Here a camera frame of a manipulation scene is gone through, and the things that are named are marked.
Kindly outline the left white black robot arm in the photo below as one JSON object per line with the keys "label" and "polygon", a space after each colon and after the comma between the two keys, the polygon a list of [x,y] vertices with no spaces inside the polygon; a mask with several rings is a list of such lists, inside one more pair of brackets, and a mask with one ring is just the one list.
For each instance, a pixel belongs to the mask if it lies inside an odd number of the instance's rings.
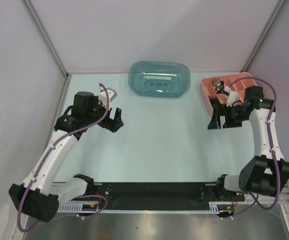
{"label": "left white black robot arm", "polygon": [[79,196],[91,199],[95,192],[94,180],[83,174],[76,174],[59,187],[53,187],[58,171],[70,151],[78,143],[83,133],[98,125],[112,133],[124,123],[122,110],[115,110],[110,117],[112,101],[117,97],[112,88],[100,88],[98,95],[79,91],[74,95],[73,104],[68,106],[54,126],[51,139],[38,163],[21,184],[12,184],[9,196],[17,209],[17,221],[25,214],[48,223],[56,215],[59,206]]}

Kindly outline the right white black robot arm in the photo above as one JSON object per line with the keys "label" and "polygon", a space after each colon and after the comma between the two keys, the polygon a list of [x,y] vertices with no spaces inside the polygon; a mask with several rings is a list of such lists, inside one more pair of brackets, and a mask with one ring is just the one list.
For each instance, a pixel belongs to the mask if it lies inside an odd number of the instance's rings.
{"label": "right white black robot arm", "polygon": [[230,104],[222,104],[212,98],[210,102],[213,111],[208,130],[238,128],[248,121],[254,143],[254,156],[238,175],[223,174],[217,179],[216,197],[226,201],[233,192],[277,197],[289,180],[289,162],[278,143],[275,101],[264,98],[262,87],[250,86],[243,101],[235,98]]}

